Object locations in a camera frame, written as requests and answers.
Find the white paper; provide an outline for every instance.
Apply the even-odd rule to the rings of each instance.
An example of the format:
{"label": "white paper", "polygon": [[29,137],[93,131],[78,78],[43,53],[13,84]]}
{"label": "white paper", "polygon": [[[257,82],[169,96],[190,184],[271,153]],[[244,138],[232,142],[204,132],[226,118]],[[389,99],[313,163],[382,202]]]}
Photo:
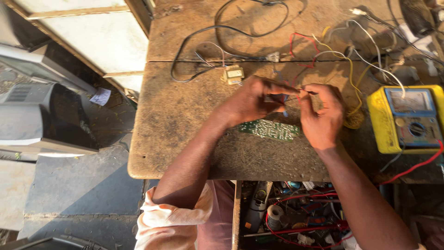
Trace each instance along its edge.
{"label": "white paper", "polygon": [[405,38],[407,38],[409,42],[413,43],[419,50],[428,54],[429,56],[438,56],[428,48],[428,45],[432,42],[432,36],[429,35],[418,39],[418,37],[413,35],[406,23],[399,25],[399,29],[404,34]]}
{"label": "white paper", "polygon": [[98,87],[97,92],[89,101],[103,106],[108,102],[110,96],[111,90]]}

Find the circuit board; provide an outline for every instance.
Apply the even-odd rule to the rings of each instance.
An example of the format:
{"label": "circuit board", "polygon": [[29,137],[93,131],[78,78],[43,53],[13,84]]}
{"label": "circuit board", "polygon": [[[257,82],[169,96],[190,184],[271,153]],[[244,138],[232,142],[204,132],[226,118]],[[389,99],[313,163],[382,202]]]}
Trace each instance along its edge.
{"label": "circuit board", "polygon": [[239,132],[271,138],[279,141],[293,142],[299,136],[299,127],[263,119],[239,124]]}

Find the concrete floor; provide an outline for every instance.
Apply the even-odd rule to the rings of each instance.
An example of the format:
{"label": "concrete floor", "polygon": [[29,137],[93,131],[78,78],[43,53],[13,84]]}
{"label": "concrete floor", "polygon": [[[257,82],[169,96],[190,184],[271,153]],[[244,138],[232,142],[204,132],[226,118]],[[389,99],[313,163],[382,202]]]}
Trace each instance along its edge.
{"label": "concrete floor", "polygon": [[[0,100],[23,81],[29,78],[0,65]],[[18,239],[35,241],[64,234],[107,249],[134,248],[140,202],[144,191],[157,182],[132,179],[127,173],[134,107],[106,81],[96,86],[112,90],[104,107],[91,103],[90,95],[80,95],[100,152],[77,158],[34,159],[35,176],[28,188]],[[0,152],[0,157],[15,160],[14,153]]]}

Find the spool of thread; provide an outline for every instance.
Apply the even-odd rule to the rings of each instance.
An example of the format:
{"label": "spool of thread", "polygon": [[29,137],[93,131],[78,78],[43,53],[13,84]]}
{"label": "spool of thread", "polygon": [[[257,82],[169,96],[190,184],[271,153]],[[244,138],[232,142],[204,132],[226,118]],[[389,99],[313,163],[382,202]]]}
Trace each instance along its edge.
{"label": "spool of thread", "polygon": [[284,215],[284,210],[278,205],[270,205],[267,212],[268,227],[270,227],[270,229],[273,231],[281,229],[281,222],[279,221],[279,218]]}

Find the hand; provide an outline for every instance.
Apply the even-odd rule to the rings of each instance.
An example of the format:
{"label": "hand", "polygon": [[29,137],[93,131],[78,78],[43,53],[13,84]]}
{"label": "hand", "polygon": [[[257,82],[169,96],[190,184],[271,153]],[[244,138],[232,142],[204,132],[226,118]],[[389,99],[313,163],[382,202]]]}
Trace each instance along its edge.
{"label": "hand", "polygon": [[[318,150],[337,146],[337,135],[344,123],[345,103],[337,87],[332,85],[308,84],[301,91],[302,131],[310,144]],[[312,94],[319,94],[324,108],[314,112]]]}
{"label": "hand", "polygon": [[245,121],[264,118],[271,112],[283,112],[284,104],[264,102],[265,96],[270,94],[296,95],[299,91],[267,78],[250,76],[242,87],[215,110],[215,113],[226,118],[227,127],[233,127]]}

